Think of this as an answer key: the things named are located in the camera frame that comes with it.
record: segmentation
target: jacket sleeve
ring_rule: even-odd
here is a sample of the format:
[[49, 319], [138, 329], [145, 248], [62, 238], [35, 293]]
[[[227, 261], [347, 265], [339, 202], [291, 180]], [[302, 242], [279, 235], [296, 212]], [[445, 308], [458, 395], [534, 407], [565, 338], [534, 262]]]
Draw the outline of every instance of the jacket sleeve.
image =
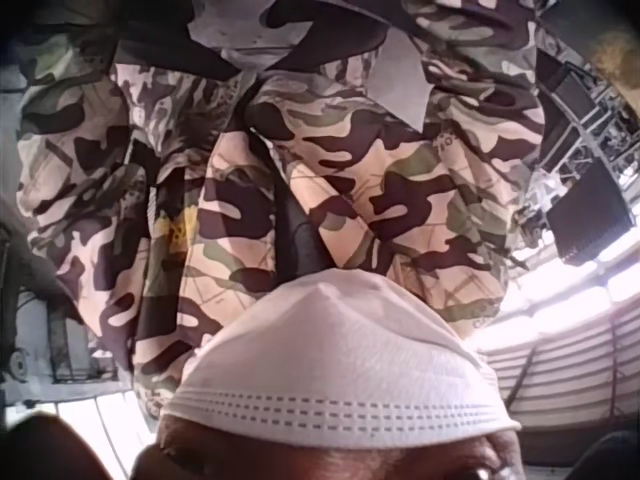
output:
[[127, 164], [130, 129], [109, 78], [115, 35], [98, 25], [40, 25], [17, 45], [27, 79], [18, 206], [87, 325], [129, 366], [148, 236], [144, 169]]

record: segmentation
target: camouflage fabric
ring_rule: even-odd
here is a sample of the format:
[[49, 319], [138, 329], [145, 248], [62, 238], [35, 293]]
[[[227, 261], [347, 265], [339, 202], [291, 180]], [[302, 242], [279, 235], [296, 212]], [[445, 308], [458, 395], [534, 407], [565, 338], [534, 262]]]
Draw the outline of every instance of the camouflage fabric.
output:
[[411, 36], [432, 87], [422, 131], [367, 96], [375, 50], [211, 79], [114, 63], [97, 26], [21, 46], [32, 246], [152, 415], [194, 350], [277, 287], [277, 176], [336, 267], [387, 276], [461, 336], [504, 297], [544, 131], [532, 2], [331, 3]]

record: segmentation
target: black speaker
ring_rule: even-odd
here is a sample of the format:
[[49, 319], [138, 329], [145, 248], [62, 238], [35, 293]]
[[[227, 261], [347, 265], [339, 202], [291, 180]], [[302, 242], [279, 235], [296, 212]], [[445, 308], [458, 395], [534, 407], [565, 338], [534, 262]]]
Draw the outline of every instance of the black speaker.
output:
[[629, 205], [599, 160], [547, 212], [558, 256], [580, 266], [627, 233], [635, 224]]

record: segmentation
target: white fabric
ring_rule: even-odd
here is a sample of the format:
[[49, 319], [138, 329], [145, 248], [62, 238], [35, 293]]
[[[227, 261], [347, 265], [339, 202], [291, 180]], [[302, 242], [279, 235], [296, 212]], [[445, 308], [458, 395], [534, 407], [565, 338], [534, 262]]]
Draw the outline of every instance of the white fabric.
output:
[[217, 334], [163, 414], [320, 448], [397, 448], [518, 429], [495, 374], [395, 283], [329, 270]]

